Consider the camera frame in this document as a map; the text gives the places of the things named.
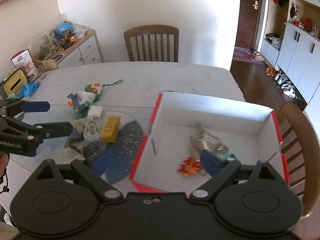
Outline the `left hand on grip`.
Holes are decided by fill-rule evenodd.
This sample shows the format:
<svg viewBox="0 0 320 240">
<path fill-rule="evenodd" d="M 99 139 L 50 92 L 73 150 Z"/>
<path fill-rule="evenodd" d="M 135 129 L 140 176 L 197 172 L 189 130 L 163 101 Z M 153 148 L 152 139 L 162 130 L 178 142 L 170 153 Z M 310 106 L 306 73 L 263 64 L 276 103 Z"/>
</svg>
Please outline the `left hand on grip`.
<svg viewBox="0 0 320 240">
<path fill-rule="evenodd" d="M 10 155 L 8 155 L 5 152 L 2 152 L 0 157 L 0 177 L 4 176 L 9 160 Z"/>
</svg>

